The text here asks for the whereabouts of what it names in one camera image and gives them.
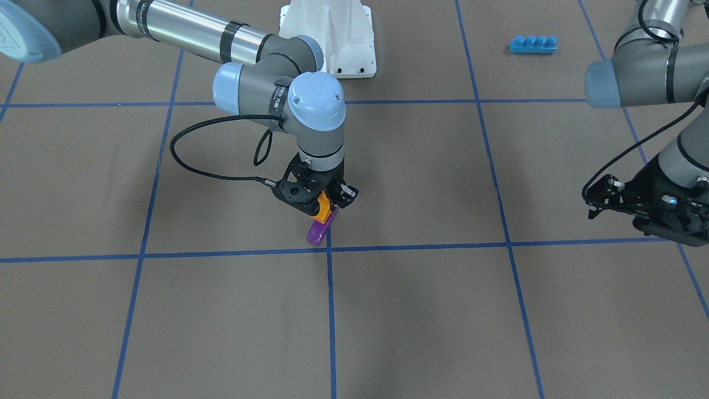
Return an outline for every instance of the light blue cap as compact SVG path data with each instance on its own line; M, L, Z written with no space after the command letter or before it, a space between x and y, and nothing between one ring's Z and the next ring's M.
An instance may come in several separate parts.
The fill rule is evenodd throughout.
M337 129L347 113L342 85L324 72L306 72L293 79L288 105L296 119L317 131Z
M325 63L325 55L323 54L323 48L320 47L318 42L312 37L306 35L298 35L296 37L306 42L313 51L313 55L315 56L316 71L323 69L323 64Z
M0 0L0 52L37 64L62 54L59 42L35 17L9 0Z
M232 115L239 115L239 79L242 68L242 64L227 62L219 68L212 84L214 103Z
M620 108L620 92L610 58L592 62L586 70L586 100L593 108Z

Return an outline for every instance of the purple block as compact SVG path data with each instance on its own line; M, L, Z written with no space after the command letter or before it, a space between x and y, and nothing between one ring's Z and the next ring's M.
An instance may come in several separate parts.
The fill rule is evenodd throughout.
M325 235L328 233L330 225L333 223L333 220L335 220L337 212L339 211L340 208L335 208L333 213L331 213L328 219L325 220L325 223L320 223L317 220L313 220L313 225L311 226L310 231L308 231L309 243L315 244L316 246L320 246L320 244L323 243L323 238L325 238Z

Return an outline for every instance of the black cable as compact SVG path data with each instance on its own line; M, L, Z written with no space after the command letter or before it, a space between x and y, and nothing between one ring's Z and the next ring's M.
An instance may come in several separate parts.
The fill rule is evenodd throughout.
M678 124L679 122L681 122L683 119L685 119L687 116L689 116L689 114L694 112L694 110L697 109L698 106L700 106L701 104L703 104L706 101L707 94L709 94L709 87L706 87L704 90L701 91L701 93L697 94L697 97L695 98L694 103L692 104L692 106L689 107L688 110L686 110L684 112L684 114L678 116L672 122L661 127L660 129L656 130L654 133L650 134L648 137L643 138L641 141L638 141L637 143L628 147L625 151L620 153L614 159L610 160L610 162L606 163L601 169L599 169L598 172L596 172L596 174L593 175L593 177L584 185L584 188L581 189L581 196L583 197L584 201L588 202L588 195L587 195L588 188L593 184L593 182L598 178L598 176L601 175L601 173L603 173L606 169L608 169L614 163L618 162L622 157L626 156L634 149L647 143L648 141L655 138L658 134L662 133L663 131L665 131L665 130L671 128L672 126Z
M198 175L206 176L206 177L212 177L214 179L220 179L220 180L236 180L236 181L256 181L259 182L263 185L267 185L269 187L273 187L275 185L275 182L273 180L267 179L265 177L258 177L258 176L224 176L224 175L217 175L215 173L210 173L210 172L205 172L204 170L199 170L197 168L193 168L190 165L187 165L182 159L180 159L179 156L177 156L177 153L175 152L175 143L180 138L185 137L188 133L195 131L197 129L201 129L205 126L209 125L214 125L214 124L220 124L223 122L229 122L229 121L240 121L243 119L271 119L274 121L278 121L281 123L283 119L279 118L278 116L274 115L232 115L232 116L223 116L221 118L214 118L214 119L209 119L208 121L203 121L198 124L194 124L190 126L187 129L184 129L183 131L179 132L175 137L172 138L170 141L170 153L172 154L172 157L175 159L175 161L182 166L183 168L189 170L190 172L196 173ZM261 160L258 160L258 155L261 152L261 146L263 145L264 141L268 138L268 146L266 148L266 155ZM266 133L264 133L263 137L261 137L261 141L259 142L258 147L256 147L256 153L254 154L254 165L258 166L261 165L266 158L268 157L269 153L271 152L271 142L273 139L273 131L271 129L267 130Z
M645 4L647 4L647 0L642 0L642 3L640 3L640 7L637 10L637 22L640 24L640 27L642 30L651 38L659 41L660 43L673 43L674 45L679 44L679 38L673 35L670 32L669 33L672 37L671 38L663 38L661 36L658 36L654 34L653 32L650 31L650 28L647 27L645 24L644 17L642 16L643 11L645 11Z

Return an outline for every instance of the gray robot arm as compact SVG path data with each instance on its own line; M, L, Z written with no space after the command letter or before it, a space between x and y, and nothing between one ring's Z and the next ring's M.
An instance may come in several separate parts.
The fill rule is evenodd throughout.
M253 121L297 139L298 154L273 182L276 197L316 216L324 212L321 193L330 207L345 207L357 195L344 181L342 86L318 72L323 51L308 36L281 38L170 0L0 0L0 25L17 44L0 50L21 62L123 34L222 63L213 82L216 105L232 115L273 116Z
M586 71L591 106L705 104L709 43L679 46L689 4L689 0L637 2L612 58L596 61ZM587 185L583 194L591 205L589 219L612 209L634 216L633 225L646 235L704 245L709 242L708 177L709 111L704 110L631 181L621 183L605 175Z

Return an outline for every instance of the blue block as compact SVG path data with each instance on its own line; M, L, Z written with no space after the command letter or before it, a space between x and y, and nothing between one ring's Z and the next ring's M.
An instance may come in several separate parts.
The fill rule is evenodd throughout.
M556 36L547 39L544 36L525 38L519 35L510 42L510 51L513 53L553 54L557 50L558 42L559 39Z

